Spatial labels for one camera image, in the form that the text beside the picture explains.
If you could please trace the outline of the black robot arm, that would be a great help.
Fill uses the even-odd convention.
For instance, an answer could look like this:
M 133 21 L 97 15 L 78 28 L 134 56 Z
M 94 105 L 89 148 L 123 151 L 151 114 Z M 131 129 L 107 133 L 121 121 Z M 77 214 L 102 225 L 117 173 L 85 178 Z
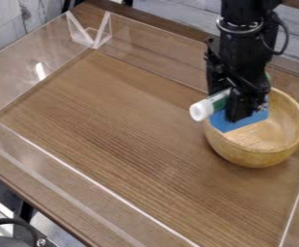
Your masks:
M 206 80 L 209 94 L 230 89 L 226 121 L 237 123 L 260 112 L 268 103 L 272 81 L 266 66 L 276 50 L 280 27 L 285 23 L 276 8 L 282 0 L 222 0 L 217 18 L 218 38 L 206 40 Z

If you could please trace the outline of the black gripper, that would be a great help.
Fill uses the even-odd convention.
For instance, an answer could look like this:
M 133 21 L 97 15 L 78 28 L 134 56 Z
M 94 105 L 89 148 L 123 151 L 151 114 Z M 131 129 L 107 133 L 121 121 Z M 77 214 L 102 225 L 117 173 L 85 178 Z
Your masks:
M 245 80 L 260 92 L 272 92 L 265 69 L 273 55 L 257 36 L 209 38 L 206 40 L 206 79 L 208 91 L 213 96 L 229 87 L 226 77 Z M 250 117 L 256 111 L 253 92 L 233 88 L 226 104 L 226 119 L 237 123 Z

